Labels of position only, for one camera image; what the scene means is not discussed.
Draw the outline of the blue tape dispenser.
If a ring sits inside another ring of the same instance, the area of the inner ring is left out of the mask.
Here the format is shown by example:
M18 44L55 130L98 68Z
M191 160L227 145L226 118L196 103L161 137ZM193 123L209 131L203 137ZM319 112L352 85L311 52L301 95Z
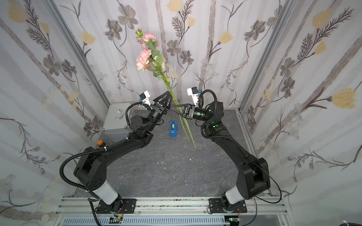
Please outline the blue tape dispenser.
M171 121L169 126L169 136L176 137L177 136L177 122Z

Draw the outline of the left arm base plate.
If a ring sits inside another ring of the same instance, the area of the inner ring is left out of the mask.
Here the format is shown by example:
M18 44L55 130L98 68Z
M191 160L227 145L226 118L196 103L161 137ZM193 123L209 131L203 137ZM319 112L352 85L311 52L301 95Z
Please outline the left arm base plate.
M136 202L136 199L117 198L111 205L107 205L101 200L95 208L95 212L99 214L133 214Z

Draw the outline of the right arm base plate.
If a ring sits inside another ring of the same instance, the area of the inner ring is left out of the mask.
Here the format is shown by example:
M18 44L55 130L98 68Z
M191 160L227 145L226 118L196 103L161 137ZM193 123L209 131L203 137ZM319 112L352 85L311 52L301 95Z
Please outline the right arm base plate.
M209 214L214 213L230 213L239 214L247 213L247 207L245 201L240 201L235 204L228 203L227 199L222 198L210 198L208 199L209 207L207 209Z

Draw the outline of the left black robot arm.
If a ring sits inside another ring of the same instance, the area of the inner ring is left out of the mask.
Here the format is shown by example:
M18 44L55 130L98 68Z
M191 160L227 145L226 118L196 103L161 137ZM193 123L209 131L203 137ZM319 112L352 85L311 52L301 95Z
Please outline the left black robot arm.
M99 149L90 148L83 152L84 155L80 157L74 170L74 176L85 186L84 190L100 200L100 205L105 208L105 211L116 213L124 206L120 194L107 181L107 167L127 153L141 149L151 142L153 138L151 132L158 125L162 116L171 109L172 100L171 93L166 91L155 98L151 105L143 102L130 105L124 115L127 127L132 132L112 146ZM128 116L128 111L137 105L141 105L149 111L147 117L135 115L130 118Z

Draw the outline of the pink rose bouquet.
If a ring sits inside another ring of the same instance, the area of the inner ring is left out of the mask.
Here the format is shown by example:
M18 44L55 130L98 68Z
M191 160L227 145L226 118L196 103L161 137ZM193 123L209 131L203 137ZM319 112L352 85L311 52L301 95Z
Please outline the pink rose bouquet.
M136 66L139 71L150 71L152 72L153 76L160 81L162 81L167 91L169 91L172 95L173 101L176 105L179 104L177 98L172 91L169 76L166 74L166 59L161 51L158 50L159 42L157 37L152 33L144 34L141 29L136 30L136 40L141 46L143 47L142 51L140 52L139 56L136 58ZM159 121L162 119L153 118L150 115L151 112L151 105L144 104L139 101L139 105L145 107L149 111L149 115L144 117L133 117L132 122L130 124L130 128L136 133L140 138L143 138L145 144L150 143L153 135L152 130L159 124ZM181 119L181 125L185 132L185 135L188 141L194 141L192 137L192 133L189 128L189 124L186 122L186 119L182 118L183 113L178 113Z

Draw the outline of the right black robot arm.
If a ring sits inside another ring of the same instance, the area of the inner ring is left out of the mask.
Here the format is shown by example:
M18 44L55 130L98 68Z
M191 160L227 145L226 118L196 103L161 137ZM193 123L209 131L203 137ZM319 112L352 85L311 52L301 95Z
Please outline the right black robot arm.
M231 158L238 169L236 185L223 193L222 208L233 211L243 200L249 200L270 189L268 163L264 158L257 158L244 149L230 134L222 122L223 103L212 102L208 108L191 104L172 106L172 110L185 119L203 121L204 138L211 139Z

